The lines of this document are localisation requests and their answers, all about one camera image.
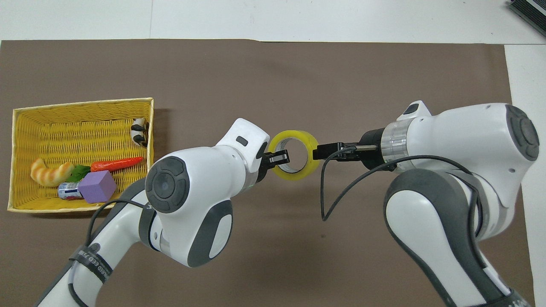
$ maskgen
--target white casing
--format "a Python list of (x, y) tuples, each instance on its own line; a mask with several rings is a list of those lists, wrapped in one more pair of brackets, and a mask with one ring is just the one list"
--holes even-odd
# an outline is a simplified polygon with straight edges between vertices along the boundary
[[(470, 189), (457, 181), (469, 196)], [(410, 190), (394, 193), (387, 202), (385, 218), (394, 235), (429, 266), (456, 306), (486, 303), (455, 258), (442, 221), (425, 196)], [(505, 296), (510, 295), (495, 268), (481, 252), (480, 255), (486, 264), (486, 275)]]
[[(246, 146), (236, 141), (239, 136), (248, 141)], [(174, 212), (157, 213), (163, 226), (159, 245), (164, 254), (188, 266), (190, 248), (206, 214), (214, 205), (237, 195), (248, 176), (256, 176), (261, 163), (261, 154), (256, 158), (257, 153), (268, 141), (269, 135), (259, 127), (237, 119), (216, 146), (184, 149), (162, 158), (184, 160), (189, 176), (184, 204)], [(221, 221), (210, 255), (222, 250), (230, 231), (231, 220)]]
[[(460, 179), (456, 177), (454, 178), (462, 187), (466, 186), (466, 184)], [(483, 201), (483, 224), (478, 236), (476, 237), (476, 240), (481, 241), (498, 235), (508, 228), (512, 219), (514, 218), (515, 206), (510, 206), (509, 208), (503, 206), (489, 183), (478, 176), (476, 179), (479, 181), (484, 192), (484, 194), (480, 195), (480, 198)], [(468, 188), (465, 188), (464, 191), (466, 200), (468, 203), (470, 203), (472, 191)], [(477, 229), (478, 227), (478, 219), (478, 214), (476, 213), (474, 215), (474, 229)]]
[[(146, 193), (143, 190), (132, 198), (135, 202), (146, 204)], [(115, 217), (110, 221), (94, 238), (93, 243), (100, 245), (99, 254), (113, 269), (116, 268), (121, 258), (127, 253), (129, 248), (140, 241), (138, 227), (142, 209), (133, 205), (126, 205)], [(97, 294), (102, 287), (102, 282), (86, 267), (76, 263), (73, 267), (74, 274), (74, 291), (80, 299), (88, 306), (95, 306)], [(40, 302), (39, 307), (59, 307), (59, 306), (74, 306), (78, 304), (74, 301), (68, 291), (68, 276), (70, 268), (53, 286), (47, 296)]]
[(402, 114), (398, 116), (396, 120), (397, 121), (407, 120), (417, 116), (432, 116), (432, 114), (430, 114), (430, 111), (428, 110), (428, 108), (426, 107), (425, 103), (422, 100), (414, 101), (410, 105), (414, 105), (414, 104), (418, 105), (417, 111), (411, 112), (409, 114)]
[[(515, 147), (506, 121), (506, 104), (472, 105), (436, 116), (416, 116), (406, 135), (407, 153), (435, 155), (459, 162), (487, 181), (502, 205), (512, 207), (532, 161)], [(454, 169), (434, 160), (413, 160), (415, 168)]]

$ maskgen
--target green carrot leaf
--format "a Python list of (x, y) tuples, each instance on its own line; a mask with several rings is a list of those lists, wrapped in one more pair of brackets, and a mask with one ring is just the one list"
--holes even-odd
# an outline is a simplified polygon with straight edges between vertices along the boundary
[(78, 182), (82, 180), (85, 175), (91, 172), (91, 167), (85, 165), (76, 165), (72, 170), (72, 175), (68, 177), (67, 182)]

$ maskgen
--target soda can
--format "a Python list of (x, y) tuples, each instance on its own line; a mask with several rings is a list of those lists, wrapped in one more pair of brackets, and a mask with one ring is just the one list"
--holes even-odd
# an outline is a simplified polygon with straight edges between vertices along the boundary
[(80, 190), (78, 189), (79, 182), (63, 182), (59, 185), (57, 191), (61, 199), (72, 200), (72, 199), (83, 199)]

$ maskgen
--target tape roll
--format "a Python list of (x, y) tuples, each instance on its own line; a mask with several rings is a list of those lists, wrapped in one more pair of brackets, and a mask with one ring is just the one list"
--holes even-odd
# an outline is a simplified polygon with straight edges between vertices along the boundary
[(300, 180), (313, 173), (319, 165), (318, 160), (313, 160), (313, 149), (317, 148), (318, 142), (317, 139), (315, 139), (314, 136), (307, 131), (286, 130), (277, 134), (271, 140), (269, 143), (269, 151), (276, 152), (283, 150), (290, 140), (300, 141), (307, 149), (307, 161), (305, 162), (304, 167), (302, 169), (294, 169), (287, 164), (282, 164), (275, 166), (273, 172), (275, 172), (275, 174), (282, 179)]

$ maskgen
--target black cable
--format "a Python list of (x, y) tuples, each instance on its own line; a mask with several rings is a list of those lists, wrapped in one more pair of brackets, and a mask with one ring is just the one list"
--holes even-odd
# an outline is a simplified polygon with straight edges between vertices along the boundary
[(128, 203), (128, 204), (140, 207), (140, 208), (145, 208), (146, 207), (146, 206), (144, 206), (144, 205), (142, 205), (140, 203), (134, 202), (134, 201), (132, 201), (130, 199), (121, 199), (121, 198), (113, 199), (113, 200), (111, 200), (111, 201), (109, 201), (107, 203), (104, 203), (102, 206), (99, 207), (99, 209), (97, 209), (97, 211), (95, 211), (93, 216), (91, 216), (91, 221), (89, 222), (89, 228), (87, 229), (87, 237), (86, 237), (86, 240), (85, 240), (85, 246), (89, 246), (89, 244), (91, 244), (91, 235), (92, 235), (92, 232), (93, 232), (93, 224), (95, 223), (95, 220), (97, 219), (100, 212), (102, 210), (104, 210), (104, 208), (106, 208), (106, 206), (108, 206), (110, 204), (114, 204), (114, 203)]
[[(339, 194), (339, 196), (336, 198), (336, 200), (330, 206), (330, 209), (328, 210), (328, 212), (326, 214), (324, 214), (324, 172), (326, 170), (326, 165), (335, 156), (337, 156), (337, 155), (339, 155), (339, 154), (341, 154), (343, 152), (352, 151), (352, 150), (355, 150), (355, 149), (356, 149), (355, 146), (350, 146), (350, 147), (346, 147), (346, 148), (343, 148), (341, 150), (338, 150), (338, 151), (332, 153), (330, 156), (328, 156), (328, 158), (326, 158), (326, 160), (324, 161), (324, 164), (322, 165), (322, 171), (321, 171), (321, 215), (322, 215), (322, 220), (323, 221), (326, 221), (328, 219), (328, 217), (330, 216), (330, 214), (332, 213), (334, 208), (340, 202), (341, 198), (343, 198), (343, 196), (345, 196), (345, 194), (347, 194), (347, 192), (353, 186), (355, 186), (357, 183), (359, 183), (362, 179), (368, 177), (369, 175), (371, 175), (371, 174), (373, 174), (373, 173), (375, 173), (375, 172), (377, 172), (379, 170), (386, 169), (386, 168), (388, 168), (388, 167), (390, 167), (392, 165), (395, 165), (397, 163), (400, 163), (400, 162), (409, 161), (409, 160), (417, 160), (417, 159), (438, 160), (438, 161), (443, 161), (443, 162), (449, 163), (449, 164), (459, 168), (460, 170), (462, 170), (466, 174), (473, 175), (472, 172), (470, 172), (470, 170), (468, 170), (466, 167), (462, 166), (460, 163), (458, 163), (456, 161), (453, 161), (451, 159), (448, 159), (448, 158), (440, 157), (440, 156), (417, 155), (417, 156), (408, 156), (408, 157), (404, 157), (404, 158), (395, 159), (395, 160), (392, 160), (390, 162), (383, 163), (380, 166), (375, 167), (375, 168), (369, 170), (368, 172), (364, 173), (360, 177), (356, 178), (353, 182), (351, 182)], [(467, 222), (468, 223), (468, 236), (469, 236), (469, 239), (470, 239), (470, 242), (471, 242), (471, 248), (472, 248), (472, 252), (474, 253), (474, 257), (479, 262), (479, 264), (481, 265), (482, 268), (486, 268), (487, 265), (485, 264), (481, 253), (479, 252), (479, 249), (478, 249), (478, 246), (477, 246), (477, 243), (476, 243), (476, 240), (475, 240), (475, 237), (478, 236), (478, 233), (479, 233), (479, 231), (480, 231), (480, 229), (482, 227), (481, 226), (481, 223), (482, 223), (482, 221), (481, 221), (481, 219), (482, 219), (482, 217), (481, 217), (482, 204), (481, 204), (481, 202), (479, 200), (478, 190), (473, 186), (469, 186), (469, 188), (472, 190), (472, 192), (471, 192), (471, 195), (470, 195), (470, 206), (468, 208), (468, 210), (469, 210), (469, 212), (468, 212), (468, 222)], [(477, 227), (476, 231), (474, 232), (474, 213), (476, 212), (476, 207), (478, 207), (478, 221), (479, 222), (478, 222), (478, 227)]]
[(340, 202), (341, 198), (343, 198), (343, 196), (345, 196), (345, 194), (347, 194), (347, 192), (350, 189), (352, 189), (353, 186), (355, 186), (357, 183), (359, 183), (362, 179), (368, 177), (369, 175), (371, 175), (371, 174), (373, 174), (373, 173), (375, 173), (375, 172), (377, 172), (379, 170), (386, 169), (386, 168), (388, 168), (388, 167), (390, 167), (392, 165), (395, 165), (397, 163), (400, 163), (400, 162), (409, 161), (409, 160), (417, 160), (417, 159), (438, 160), (438, 161), (449, 163), (449, 164), (457, 167), (458, 169), (462, 170), (463, 172), (472, 175), (472, 173), (466, 167), (462, 166), (460, 163), (458, 163), (456, 161), (453, 161), (451, 159), (448, 159), (448, 158), (440, 157), (440, 156), (417, 155), (417, 156), (408, 156), (408, 157), (404, 157), (404, 158), (395, 159), (395, 160), (392, 160), (390, 162), (383, 163), (378, 167), (374, 167), (373, 169), (369, 170), (368, 172), (362, 174), (360, 177), (356, 178), (353, 182), (351, 182), (339, 194), (339, 196), (336, 198), (336, 200), (330, 206), (330, 209), (328, 210), (328, 212), (325, 214), (324, 213), (324, 172), (326, 170), (326, 165), (328, 164), (328, 162), (330, 162), (330, 160), (332, 160), (335, 156), (339, 155), (340, 153), (343, 153), (343, 152), (346, 152), (346, 151), (352, 151), (352, 150), (355, 150), (355, 149), (356, 149), (355, 146), (350, 146), (350, 147), (346, 147), (346, 148), (343, 148), (341, 150), (338, 150), (338, 151), (332, 153), (330, 156), (328, 156), (328, 158), (326, 158), (326, 160), (324, 161), (324, 164), (322, 165), (322, 171), (321, 171), (321, 216), (322, 216), (323, 221), (326, 221), (328, 219), (328, 217), (330, 216), (330, 214), (332, 213), (334, 208)]
[(72, 299), (78, 304), (79, 307), (89, 307), (84, 303), (83, 300), (81, 300), (81, 298), (78, 296), (78, 294), (74, 290), (74, 284), (68, 284), (68, 292), (70, 292)]
[[(91, 220), (89, 222), (89, 227), (87, 229), (87, 236), (86, 236), (86, 240), (85, 240), (85, 246), (89, 246), (91, 244), (91, 236), (92, 236), (92, 232), (93, 232), (93, 224), (95, 223), (95, 220), (97, 219), (97, 217), (99, 216), (100, 212), (102, 210), (104, 210), (104, 208), (106, 208), (108, 205), (110, 204), (114, 204), (114, 203), (128, 203), (128, 204), (131, 204), (131, 205), (135, 205), (137, 207), (140, 207), (140, 208), (145, 208), (146, 206), (140, 204), (140, 203), (137, 203), (137, 202), (134, 202), (130, 199), (122, 199), (122, 198), (118, 198), (118, 199), (113, 199), (109, 202), (106, 202), (104, 203), (102, 206), (100, 206), (97, 211), (95, 211), (95, 213), (93, 214), (93, 216), (91, 216)], [(72, 265), (71, 267), (71, 270), (74, 270), (75, 269), (75, 264)], [(70, 296), (72, 296), (72, 299), (78, 304), (78, 306), (80, 307), (88, 307), (83, 300), (81, 300), (81, 298), (78, 296), (78, 294), (76, 293), (76, 290), (74, 290), (74, 274), (73, 274), (73, 271), (71, 272), (72, 274), (70, 274), (69, 278), (68, 278), (68, 291), (70, 292)]]

